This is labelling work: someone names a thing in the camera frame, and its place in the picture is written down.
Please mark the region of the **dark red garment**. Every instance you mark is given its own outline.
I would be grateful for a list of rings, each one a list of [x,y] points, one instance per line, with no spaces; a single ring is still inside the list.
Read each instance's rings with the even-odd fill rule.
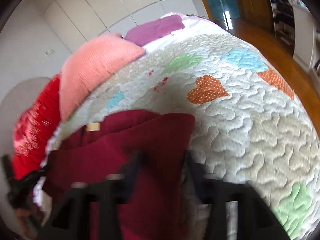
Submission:
[[[185,113],[108,115],[98,131],[81,127],[49,153],[43,190],[57,204],[73,183],[98,183],[138,157],[133,193],[117,208],[123,238],[181,239],[181,176],[194,124]]]

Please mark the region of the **pink ribbed pillow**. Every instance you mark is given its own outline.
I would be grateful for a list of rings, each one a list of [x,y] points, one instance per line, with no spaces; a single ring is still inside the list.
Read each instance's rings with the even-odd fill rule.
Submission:
[[[61,70],[60,116],[63,122],[87,96],[115,72],[145,54],[119,33],[101,35],[84,43]]]

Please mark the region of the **heart patterned quilt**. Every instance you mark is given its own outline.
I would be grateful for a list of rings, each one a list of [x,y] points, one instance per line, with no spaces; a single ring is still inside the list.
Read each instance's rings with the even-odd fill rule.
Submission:
[[[207,172],[252,184],[291,239],[319,235],[319,137],[299,98],[253,45],[202,18],[145,46],[93,90],[48,141],[129,109],[195,116],[190,145]]]

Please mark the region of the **red floral pillow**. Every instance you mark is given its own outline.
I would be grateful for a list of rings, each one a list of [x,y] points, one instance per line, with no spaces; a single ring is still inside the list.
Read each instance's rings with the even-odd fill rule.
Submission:
[[[56,74],[44,87],[32,106],[16,122],[13,132],[15,179],[21,179],[40,167],[46,157],[46,146],[60,123],[59,87]]]

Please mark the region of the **purple pillow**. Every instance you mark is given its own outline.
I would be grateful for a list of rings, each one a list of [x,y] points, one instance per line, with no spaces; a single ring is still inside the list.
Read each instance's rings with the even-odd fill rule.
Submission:
[[[125,40],[142,47],[183,28],[182,18],[179,15],[171,15],[130,29]]]

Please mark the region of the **white wardrobe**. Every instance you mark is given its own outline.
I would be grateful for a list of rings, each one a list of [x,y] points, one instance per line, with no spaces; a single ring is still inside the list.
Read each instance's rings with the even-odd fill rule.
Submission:
[[[75,52],[108,32],[121,35],[170,12],[196,15],[192,0],[43,0],[44,18],[66,47]]]

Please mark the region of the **cluttered shelf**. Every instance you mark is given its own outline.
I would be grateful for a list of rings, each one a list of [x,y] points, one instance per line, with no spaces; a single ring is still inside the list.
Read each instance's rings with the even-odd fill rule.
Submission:
[[[270,0],[274,33],[288,46],[295,45],[295,20],[289,0]]]

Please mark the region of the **white cabinet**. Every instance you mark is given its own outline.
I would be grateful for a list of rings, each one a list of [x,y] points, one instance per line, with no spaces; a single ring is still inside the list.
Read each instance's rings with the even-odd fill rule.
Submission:
[[[317,27],[310,11],[293,5],[295,20],[295,49],[293,59],[308,73],[319,59]]]

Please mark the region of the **round grey headboard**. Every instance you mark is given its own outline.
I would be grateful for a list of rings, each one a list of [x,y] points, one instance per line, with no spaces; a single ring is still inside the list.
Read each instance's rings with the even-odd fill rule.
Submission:
[[[20,115],[36,100],[50,81],[49,77],[35,77],[15,85],[1,101],[1,156],[13,153],[13,129]]]

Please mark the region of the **wooden door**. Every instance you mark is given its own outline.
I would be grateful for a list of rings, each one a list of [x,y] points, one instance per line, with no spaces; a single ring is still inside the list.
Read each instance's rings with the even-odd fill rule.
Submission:
[[[237,0],[243,20],[274,33],[270,0]]]

